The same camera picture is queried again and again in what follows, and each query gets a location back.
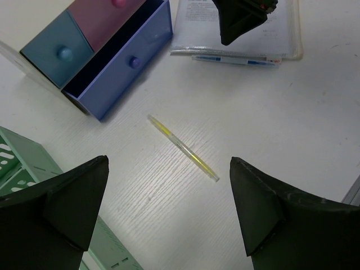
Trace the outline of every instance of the open drawer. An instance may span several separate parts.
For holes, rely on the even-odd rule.
[[[101,120],[172,35],[169,1],[147,0],[63,94]]]

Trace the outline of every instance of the white wood grain surface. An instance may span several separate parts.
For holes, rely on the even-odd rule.
[[[73,2],[1,0],[0,41],[19,52]]]
[[[177,1],[171,1],[173,19]],[[0,125],[63,170],[108,155],[101,216],[144,269],[244,269],[232,156],[341,201],[360,173],[360,2],[301,1],[305,55],[279,70],[194,62],[165,49],[107,121],[0,57]],[[148,121],[156,116],[220,176],[214,183]]]

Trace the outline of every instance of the green plastic basket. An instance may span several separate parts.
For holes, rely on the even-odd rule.
[[[62,170],[42,145],[0,127],[0,196],[59,174]],[[143,270],[99,216],[89,254],[101,270]],[[84,261],[79,270],[89,270]]]
[[[0,196],[61,173],[42,145],[0,127]]]

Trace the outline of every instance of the drawer organizer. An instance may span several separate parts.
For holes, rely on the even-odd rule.
[[[42,145],[0,127],[0,199],[59,174],[62,170]],[[100,216],[88,253],[101,270],[143,270]],[[79,269],[88,270],[86,264]]]
[[[172,34],[169,2],[147,0],[62,92],[101,120]]]
[[[173,35],[168,0],[5,0],[0,53],[101,120]]]

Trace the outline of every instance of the highlighter pen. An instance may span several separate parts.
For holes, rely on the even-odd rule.
[[[170,130],[168,130],[163,124],[161,124],[157,119],[153,116],[148,115],[148,120],[151,124],[153,124],[162,134],[167,136],[167,138],[175,144],[189,159],[192,160],[200,169],[204,171],[210,178],[215,180],[215,182],[219,181],[219,177],[214,173],[213,170],[205,162],[202,161],[189,147],[187,147],[178,137],[176,137]]]

